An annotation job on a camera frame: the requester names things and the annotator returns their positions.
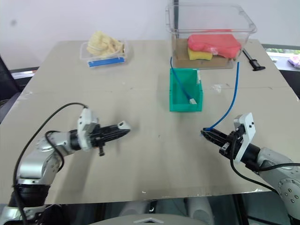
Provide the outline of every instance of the transparent storage box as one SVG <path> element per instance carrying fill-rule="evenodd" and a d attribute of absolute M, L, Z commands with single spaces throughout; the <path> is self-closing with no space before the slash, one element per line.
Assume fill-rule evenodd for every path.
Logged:
<path fill-rule="evenodd" d="M 86 61 L 89 67 L 99 67 L 110 64 L 124 63 L 127 61 L 128 44 L 125 40 L 119 40 L 124 44 L 122 51 L 105 56 L 96 56 L 87 51 L 88 42 L 84 42 L 80 48 L 80 59 Z"/>
<path fill-rule="evenodd" d="M 166 26 L 177 68 L 232 68 L 249 35 L 256 32 L 245 11 L 233 4 L 171 3 L 166 7 Z M 190 60 L 188 47 L 212 58 Z"/>

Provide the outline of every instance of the red sponge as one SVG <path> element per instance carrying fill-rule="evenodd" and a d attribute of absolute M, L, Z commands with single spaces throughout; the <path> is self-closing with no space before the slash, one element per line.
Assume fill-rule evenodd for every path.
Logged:
<path fill-rule="evenodd" d="M 241 48 L 232 34 L 192 34 L 187 43 L 193 51 L 213 53 L 230 59 L 235 58 Z"/>

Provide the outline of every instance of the white table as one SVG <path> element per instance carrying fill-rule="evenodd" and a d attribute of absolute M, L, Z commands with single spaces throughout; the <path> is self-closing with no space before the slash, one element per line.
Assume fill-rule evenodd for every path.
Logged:
<path fill-rule="evenodd" d="M 236 69 L 202 70 L 202 112 L 169 112 L 169 58 L 165 41 L 132 41 L 128 64 L 88 68 L 79 60 L 82 42 L 61 42 L 42 66 L 0 125 L 0 203 L 12 192 L 12 174 L 23 146 L 61 105 L 87 104 L 102 126 L 126 120 L 132 131 L 98 151 L 78 151 L 65 158 L 49 190 L 46 203 L 100 203 L 265 191 L 238 177 L 218 146 L 199 136 L 200 129 L 217 121 L 228 109 Z M 236 103 L 216 128 L 233 130 L 233 118 L 252 112 L 253 144 L 269 147 L 300 161 L 300 102 L 257 40 L 247 51 L 266 69 L 253 72 L 240 57 Z M 72 106 L 42 130 L 76 128 L 81 112 Z M 37 137 L 28 152 L 33 149 Z M 262 181 L 237 165 L 240 172 Z"/>

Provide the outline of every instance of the yellow sponge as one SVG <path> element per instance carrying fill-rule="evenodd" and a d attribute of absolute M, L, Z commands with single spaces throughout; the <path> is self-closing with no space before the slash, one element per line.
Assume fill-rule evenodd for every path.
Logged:
<path fill-rule="evenodd" d="M 187 47 L 189 60 L 211 60 L 212 53 L 210 52 L 199 52 L 193 51 L 189 47 Z"/>

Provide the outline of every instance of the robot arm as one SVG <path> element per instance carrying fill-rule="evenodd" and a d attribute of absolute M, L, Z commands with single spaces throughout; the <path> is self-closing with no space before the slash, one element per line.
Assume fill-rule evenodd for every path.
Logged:
<path fill-rule="evenodd" d="M 37 223 L 42 216 L 48 190 L 60 165 L 63 165 L 63 157 L 80 149 L 89 151 L 95 147 L 99 147 L 99 155 L 103 156 L 103 146 L 106 142 L 118 139 L 129 131 L 130 126 L 124 121 L 117 125 L 101 127 L 93 112 L 84 108 L 78 120 L 77 130 L 65 133 L 53 131 L 47 138 L 40 138 L 35 149 L 21 162 L 17 177 L 16 187 L 28 223 Z M 3 209 L 0 225 L 17 221 L 22 221 L 22 218 L 13 192 L 8 206 Z"/>
<path fill-rule="evenodd" d="M 251 113 L 234 119 L 235 130 L 226 135 L 218 130 L 204 128 L 203 136 L 220 147 L 219 153 L 230 159 L 243 162 L 245 166 L 269 183 L 283 200 L 292 224 L 300 224 L 300 170 L 297 166 L 285 166 L 274 169 L 268 167 L 292 163 L 288 157 L 273 150 L 252 145 L 255 126 Z"/>

